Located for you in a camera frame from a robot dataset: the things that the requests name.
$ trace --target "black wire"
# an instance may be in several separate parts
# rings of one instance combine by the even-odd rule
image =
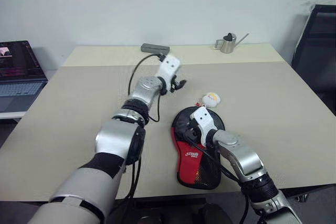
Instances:
[[[157,117],[157,120],[155,120],[154,118],[152,118],[150,115],[148,116],[153,122],[159,122],[160,121],[160,97],[161,97],[161,94],[159,94],[159,97],[157,99],[157,107],[158,107],[158,117]]]
[[[131,83],[132,83],[132,79],[133,79],[133,76],[134,76],[134,74],[135,74],[136,70],[138,69],[138,67],[140,66],[140,64],[141,64],[142,62],[144,62],[145,60],[147,60],[148,58],[150,58],[150,57],[152,57],[152,56],[157,56],[157,57],[160,57],[160,56],[161,56],[161,54],[152,54],[152,55],[147,55],[147,56],[146,56],[146,57],[144,57],[142,60],[140,60],[140,61],[138,62],[138,64],[136,64],[135,68],[133,69],[133,72],[132,72],[132,75],[131,75],[130,81],[129,81],[129,83],[128,83],[128,95],[130,95],[130,93],[131,93]]]
[[[235,175],[233,175],[229,170],[227,170],[223,165],[221,165],[220,162],[218,162],[217,160],[215,160],[207,151],[205,151],[204,149],[200,148],[196,143],[194,143],[193,141],[189,140],[187,137],[185,137],[185,139],[191,145],[193,145],[195,148],[197,148],[199,151],[201,151],[203,154],[205,154],[208,158],[210,158],[210,160],[212,160],[216,165],[218,165],[220,167],[222,173],[226,177],[228,177],[229,179],[234,180],[235,182],[237,182],[240,185],[239,179]],[[243,213],[243,216],[240,219],[239,224],[243,224],[244,223],[244,221],[246,219],[246,216],[247,216],[247,213],[248,213],[248,207],[249,207],[248,196],[247,195],[244,195],[244,196],[245,196],[245,209],[244,209],[244,213]]]
[[[111,209],[109,215],[114,213],[119,207],[121,207],[123,204],[125,204],[127,202],[127,200],[130,198],[131,193],[133,191],[133,187],[134,187],[134,179],[135,179],[135,163],[132,164],[132,182],[131,182],[130,190],[127,193],[127,195],[123,198],[123,200],[117,206],[115,206]]]
[[[244,196],[245,196],[245,210],[244,210],[243,216],[240,219],[239,224],[243,224],[244,223],[244,221],[246,219],[246,216],[247,216],[247,213],[248,213],[248,196],[247,195],[244,195]]]
[[[217,160],[215,160],[207,151],[205,151],[204,149],[200,148],[197,144],[195,144],[193,141],[189,140],[187,137],[185,137],[185,139],[188,141],[188,143],[190,143],[191,145],[193,145],[196,149],[198,149],[199,151],[201,151],[203,154],[205,154],[212,162],[214,162],[216,165],[218,165],[220,167],[220,170],[222,171],[222,173],[228,177],[229,179],[232,179],[235,182],[239,182],[239,179],[233,175],[228,169],[226,169],[221,163],[219,163]]]
[[[128,211],[130,209],[130,205],[131,205],[132,199],[134,197],[135,190],[137,188],[136,186],[138,185],[138,181],[139,181],[139,177],[140,177],[140,169],[141,169],[141,157],[139,157],[139,160],[138,160],[138,169],[136,170],[137,171],[137,176],[136,176],[135,182],[134,182],[134,184],[133,184],[133,186],[131,188],[132,189],[131,195],[130,195],[130,198],[128,199],[128,203],[127,203],[125,212],[124,212],[124,214],[122,216],[121,223],[125,222],[127,213],[128,213]]]

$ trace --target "gray device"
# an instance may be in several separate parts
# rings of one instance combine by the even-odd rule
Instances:
[[[141,51],[148,52],[150,54],[167,55],[170,51],[170,47],[144,43],[141,45]]]
[[[47,82],[28,41],[0,42],[0,113],[27,111]]]

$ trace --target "black chair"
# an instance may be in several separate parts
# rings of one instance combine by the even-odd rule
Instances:
[[[336,6],[315,5],[292,67],[336,115]]]

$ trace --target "table surface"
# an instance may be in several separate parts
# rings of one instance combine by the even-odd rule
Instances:
[[[161,121],[146,126],[136,197],[201,194],[180,185],[170,127],[176,114],[206,92],[222,102],[213,110],[262,158],[279,188],[332,184],[336,119],[269,44],[239,45],[225,55],[211,46],[172,47],[183,63],[185,87],[161,98]],[[0,200],[46,201],[94,155],[100,125],[127,98],[137,47],[77,47],[45,86],[0,149]],[[156,73],[155,61],[134,76]],[[155,117],[156,107],[151,114]],[[229,167],[225,160],[222,163]],[[117,198],[130,186],[122,177]],[[211,192],[239,190],[222,177]]]

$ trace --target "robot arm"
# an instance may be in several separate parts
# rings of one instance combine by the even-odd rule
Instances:
[[[239,181],[241,190],[248,195],[251,206],[262,223],[301,223],[288,203],[269,177],[258,154],[237,134],[217,130],[205,107],[192,115],[202,134],[201,144],[218,144],[220,154],[229,160]]]
[[[154,98],[181,88],[176,82],[180,61],[160,56],[155,77],[140,78],[121,109],[101,127],[96,136],[96,154],[74,171],[42,205],[29,223],[104,223],[116,198],[127,165],[136,162],[142,152],[144,126]]]

